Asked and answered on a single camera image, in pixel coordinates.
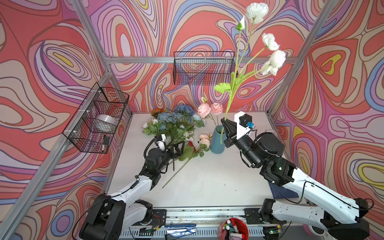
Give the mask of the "teal ceramic vase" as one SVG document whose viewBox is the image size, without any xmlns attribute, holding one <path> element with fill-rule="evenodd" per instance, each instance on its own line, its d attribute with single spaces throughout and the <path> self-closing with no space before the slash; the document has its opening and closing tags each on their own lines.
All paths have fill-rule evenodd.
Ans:
<svg viewBox="0 0 384 240">
<path fill-rule="evenodd" d="M 223 135 L 221 135 L 222 130 L 223 130 L 223 126 L 219 125 L 215 128 L 213 132 L 210 150 L 214 154 L 221 154 L 225 150 L 226 146 L 224 144 L 224 141 L 226 140 L 226 134 L 223 133 Z"/>
</svg>

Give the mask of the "pink rose stem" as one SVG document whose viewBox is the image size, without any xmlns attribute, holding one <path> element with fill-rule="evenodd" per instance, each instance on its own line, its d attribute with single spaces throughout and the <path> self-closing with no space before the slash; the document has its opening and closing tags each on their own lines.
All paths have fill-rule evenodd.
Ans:
<svg viewBox="0 0 384 240">
<path fill-rule="evenodd" d="M 207 99 L 202 97 L 202 103 L 198 107 L 198 115 L 201 119 L 209 118 L 213 120 L 216 128 L 215 130 L 219 130 L 219 118 L 218 116 L 223 113 L 224 108 L 222 104 L 213 103 L 209 104 Z"/>
</svg>

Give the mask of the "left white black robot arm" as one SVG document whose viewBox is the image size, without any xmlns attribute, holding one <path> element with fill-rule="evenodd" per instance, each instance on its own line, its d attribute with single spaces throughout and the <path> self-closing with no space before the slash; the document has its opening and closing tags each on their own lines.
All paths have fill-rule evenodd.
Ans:
<svg viewBox="0 0 384 240">
<path fill-rule="evenodd" d="M 164 140 L 153 138 L 144 150 L 144 165 L 135 180 L 112 195 L 97 196 L 79 232 L 80 240 L 117 240 L 122 230 L 135 223 L 149 223 L 153 217 L 152 204 L 140 200 L 151 191 L 165 174 L 171 161 L 180 157 L 185 148 L 181 141 L 168 146 Z"/>
</svg>

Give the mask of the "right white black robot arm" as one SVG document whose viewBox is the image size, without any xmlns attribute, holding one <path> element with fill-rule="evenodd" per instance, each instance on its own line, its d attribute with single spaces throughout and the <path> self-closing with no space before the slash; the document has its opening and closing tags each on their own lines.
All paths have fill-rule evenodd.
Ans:
<svg viewBox="0 0 384 240">
<path fill-rule="evenodd" d="M 296 222 L 329 233 L 336 240 L 365 240 L 370 235 L 370 224 L 364 219 L 370 207 L 367 200 L 345 197 L 309 177 L 283 157 L 285 145 L 270 132 L 250 138 L 254 129 L 252 117 L 244 114 L 236 121 L 221 119 L 227 148 L 236 146 L 243 163 L 260 169 L 269 183 L 297 193 L 300 202 L 282 203 L 265 199 L 257 216 L 266 223 Z"/>
</svg>

